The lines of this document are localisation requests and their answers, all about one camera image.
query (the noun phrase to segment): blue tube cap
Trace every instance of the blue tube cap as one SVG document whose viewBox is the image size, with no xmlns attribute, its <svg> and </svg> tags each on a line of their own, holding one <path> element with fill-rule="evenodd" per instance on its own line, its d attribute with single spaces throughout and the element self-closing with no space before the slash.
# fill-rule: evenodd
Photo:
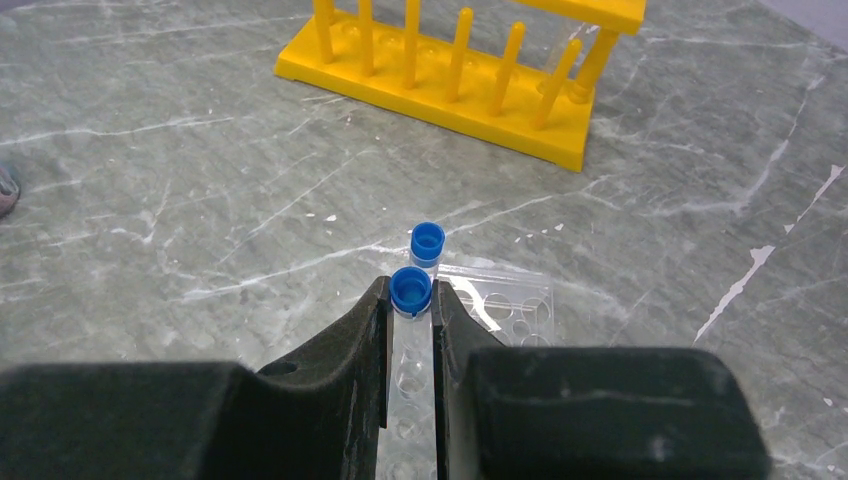
<svg viewBox="0 0 848 480">
<path fill-rule="evenodd" d="M 433 284 L 427 272 L 418 267 L 403 267 L 389 281 L 392 303 L 401 313 L 415 316 L 430 304 Z"/>
<path fill-rule="evenodd" d="M 445 246 L 445 231 L 433 222 L 419 223 L 412 229 L 412 261 L 421 268 L 430 268 L 439 263 Z"/>
</svg>

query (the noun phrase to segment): test tube rack base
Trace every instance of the test tube rack base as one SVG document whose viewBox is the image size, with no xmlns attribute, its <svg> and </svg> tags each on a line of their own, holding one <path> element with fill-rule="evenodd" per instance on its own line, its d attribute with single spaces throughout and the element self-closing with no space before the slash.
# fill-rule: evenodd
<svg viewBox="0 0 848 480">
<path fill-rule="evenodd" d="M 445 98 L 446 74 L 454 46 L 418 35 L 417 72 L 411 88 L 404 86 L 404 30 L 373 22 L 373 74 L 362 68 L 359 18 L 335 10 L 329 26 L 332 59 L 319 54 L 319 32 L 312 17 L 277 58 L 274 73 L 315 85 L 378 107 L 417 118 L 455 132 L 547 160 L 568 170 L 583 168 L 594 89 L 588 101 L 569 99 L 573 80 L 564 81 L 550 113 L 533 125 L 545 82 L 541 70 L 517 64 L 512 70 L 497 114 L 490 106 L 502 59 L 468 49 L 455 101 Z"/>
</svg>

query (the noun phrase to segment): gray marble surface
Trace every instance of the gray marble surface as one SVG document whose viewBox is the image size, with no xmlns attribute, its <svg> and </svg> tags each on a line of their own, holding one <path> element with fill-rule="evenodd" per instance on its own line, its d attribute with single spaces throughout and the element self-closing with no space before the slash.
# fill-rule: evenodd
<svg viewBox="0 0 848 480">
<path fill-rule="evenodd" d="M 760 0 L 839 48 L 848 49 L 848 2 L 844 0 Z"/>
<path fill-rule="evenodd" d="M 486 0 L 472 46 L 523 19 Z M 376 2 L 398 22 L 400 2 Z M 424 2 L 449 37 L 460 3 Z M 257 367 L 402 265 L 554 279 L 565 345 L 695 345 L 736 373 L 775 478 L 848 472 L 848 56 L 754 1 L 653 0 L 572 174 L 271 74 L 309 2 L 53 1 L 0 14 L 0 364 Z"/>
</svg>

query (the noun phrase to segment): clear test tube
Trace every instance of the clear test tube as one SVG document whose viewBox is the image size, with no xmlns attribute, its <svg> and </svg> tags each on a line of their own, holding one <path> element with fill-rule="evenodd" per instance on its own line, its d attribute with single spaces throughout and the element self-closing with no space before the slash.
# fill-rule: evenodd
<svg viewBox="0 0 848 480">
<path fill-rule="evenodd" d="M 389 282 L 394 315 L 392 381 L 389 385 L 387 478 L 399 472 L 429 472 L 436 465 L 433 280 L 418 267 L 404 267 Z"/>
<path fill-rule="evenodd" d="M 430 278 L 436 277 L 442 249 L 445 246 L 445 231 L 433 222 L 419 223 L 412 229 L 409 244 L 409 261 L 426 271 Z"/>
<path fill-rule="evenodd" d="M 597 25 L 583 23 L 579 20 L 565 17 L 562 22 L 562 28 L 557 35 L 556 42 L 551 47 L 551 52 L 548 54 L 547 61 L 545 61 L 545 67 L 543 68 L 544 72 L 548 75 L 554 74 L 554 70 L 556 70 L 559 60 L 562 58 L 562 53 L 565 51 L 566 47 L 568 47 L 568 44 L 575 38 L 579 39 L 583 44 L 583 50 L 577 57 L 577 61 L 574 62 L 575 66 L 580 65 L 583 62 L 583 58 L 586 56 L 585 52 L 589 51 L 591 48 L 593 34 L 597 30 Z"/>
</svg>

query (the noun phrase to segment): yellow test tube rack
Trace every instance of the yellow test tube rack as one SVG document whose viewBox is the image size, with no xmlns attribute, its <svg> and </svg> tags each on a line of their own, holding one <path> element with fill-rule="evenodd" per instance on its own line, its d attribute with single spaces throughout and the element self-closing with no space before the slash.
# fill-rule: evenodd
<svg viewBox="0 0 848 480">
<path fill-rule="evenodd" d="M 517 63 L 525 27 L 512 26 L 502 58 L 468 48 L 463 8 L 454 42 L 421 35 L 421 0 L 403 28 L 375 22 L 372 0 L 354 15 L 313 0 L 314 15 L 280 52 L 274 73 L 581 171 L 595 84 L 621 33 L 639 31 L 647 0 L 515 0 L 600 27 L 576 75 L 573 39 L 553 72 Z"/>
</svg>

